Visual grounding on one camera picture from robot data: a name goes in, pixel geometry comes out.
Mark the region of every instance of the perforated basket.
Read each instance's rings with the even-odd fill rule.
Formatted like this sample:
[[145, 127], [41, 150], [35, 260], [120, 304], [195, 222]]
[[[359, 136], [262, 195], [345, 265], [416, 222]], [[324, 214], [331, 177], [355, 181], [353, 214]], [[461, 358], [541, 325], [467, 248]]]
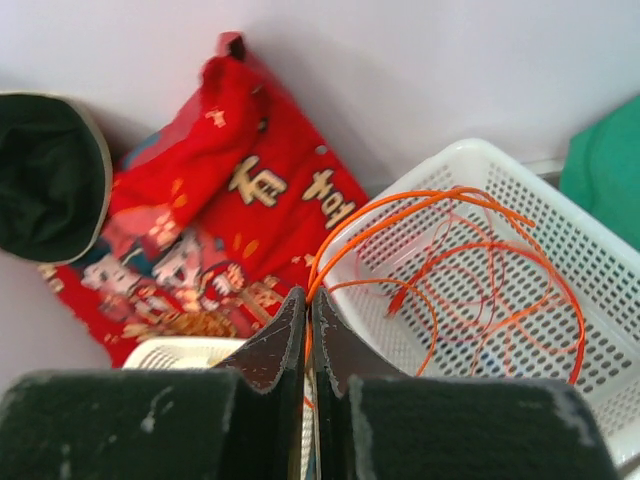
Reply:
[[[158, 337], [141, 343], [127, 358], [123, 368], [179, 370], [214, 367], [245, 340], [232, 338]], [[305, 378], [305, 396], [312, 398], [311, 387]], [[313, 437], [313, 410], [306, 404], [302, 411], [302, 441], [300, 478], [304, 479], [309, 464]]]
[[[464, 140], [449, 146], [378, 198], [461, 185], [482, 189], [505, 207], [536, 222], [529, 232], [576, 294], [586, 320], [585, 358], [576, 387], [592, 406], [615, 461], [620, 464], [629, 460], [640, 452], [640, 255], [524, 166], [482, 140]], [[325, 265], [359, 232], [401, 206], [418, 201], [396, 202], [362, 217], [332, 242], [320, 265]], [[500, 240], [519, 240], [500, 215], [491, 215], [487, 220], [482, 208], [464, 204], [456, 207], [455, 214], [471, 220], [485, 233], [493, 230]], [[447, 215], [442, 208], [425, 209], [379, 232], [357, 252], [345, 256], [325, 283], [331, 287], [354, 279], [409, 280], [424, 264], [424, 249], [434, 236], [440, 238], [441, 232], [436, 235], [436, 229]], [[444, 249], [479, 241], [481, 237], [457, 223], [446, 239]], [[502, 258], [506, 272], [502, 291], [511, 307], [517, 308], [515, 311], [532, 305], [545, 294], [548, 275], [544, 269], [515, 254], [506, 253]], [[450, 304], [472, 302], [478, 291], [474, 285], [488, 281], [486, 250], [466, 250], [448, 262], [446, 268], [429, 274], [432, 292]], [[462, 273], [463, 268], [471, 274]], [[402, 310], [392, 319], [386, 317], [397, 288], [391, 284], [355, 286], [336, 290], [333, 295], [356, 333], [397, 367], [415, 374], [431, 345], [431, 315], [424, 302], [408, 295]], [[433, 303], [439, 323], [446, 329], [450, 312]], [[456, 315], [469, 320], [479, 315], [486, 320], [488, 312], [479, 313], [474, 308], [479, 306], [460, 308]], [[507, 312], [496, 307], [494, 315], [499, 321], [506, 318]], [[520, 323], [539, 342], [537, 345], [545, 348], [566, 348], [578, 338], [570, 305], [535, 312]], [[474, 333], [473, 328], [467, 333]], [[474, 342], [438, 340], [424, 375], [467, 376], [474, 362], [476, 376], [509, 374], [567, 380], [575, 353], [552, 355], [530, 342], [522, 331], [502, 330], [481, 348]]]

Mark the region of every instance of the white wall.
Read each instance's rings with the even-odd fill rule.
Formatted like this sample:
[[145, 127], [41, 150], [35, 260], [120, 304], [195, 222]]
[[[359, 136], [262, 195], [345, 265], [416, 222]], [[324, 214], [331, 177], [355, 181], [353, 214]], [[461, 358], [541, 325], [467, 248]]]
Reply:
[[[0, 89], [77, 97], [130, 146], [171, 119], [231, 29], [367, 186], [467, 136], [562, 156], [640, 87], [638, 0], [0, 0]], [[106, 363], [26, 268], [1, 259], [0, 286], [0, 384]]]

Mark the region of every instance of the red fabric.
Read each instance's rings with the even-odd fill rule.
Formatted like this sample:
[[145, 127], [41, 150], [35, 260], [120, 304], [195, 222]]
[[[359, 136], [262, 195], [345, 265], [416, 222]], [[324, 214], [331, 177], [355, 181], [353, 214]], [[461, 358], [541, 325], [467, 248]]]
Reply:
[[238, 39], [221, 36], [200, 89], [123, 160], [92, 251], [42, 267], [114, 366], [155, 335], [252, 335], [366, 202], [268, 71], [226, 55]]

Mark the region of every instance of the green fabric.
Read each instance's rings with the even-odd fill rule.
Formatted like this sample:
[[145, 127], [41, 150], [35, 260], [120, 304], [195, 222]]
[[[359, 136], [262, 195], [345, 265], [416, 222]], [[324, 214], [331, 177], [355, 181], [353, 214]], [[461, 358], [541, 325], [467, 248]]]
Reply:
[[63, 99], [0, 95], [1, 249], [49, 263], [90, 245], [111, 181], [96, 135]]
[[640, 250], [640, 96], [571, 140], [560, 191]]

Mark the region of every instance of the bag with cartoon print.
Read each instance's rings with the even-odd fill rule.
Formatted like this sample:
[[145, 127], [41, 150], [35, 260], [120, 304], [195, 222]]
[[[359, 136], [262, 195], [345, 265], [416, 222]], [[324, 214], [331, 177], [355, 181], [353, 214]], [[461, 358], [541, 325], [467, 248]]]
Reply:
[[176, 118], [116, 166], [98, 238], [40, 269], [120, 366], [157, 335], [253, 335], [366, 200], [242, 37], [226, 33]]

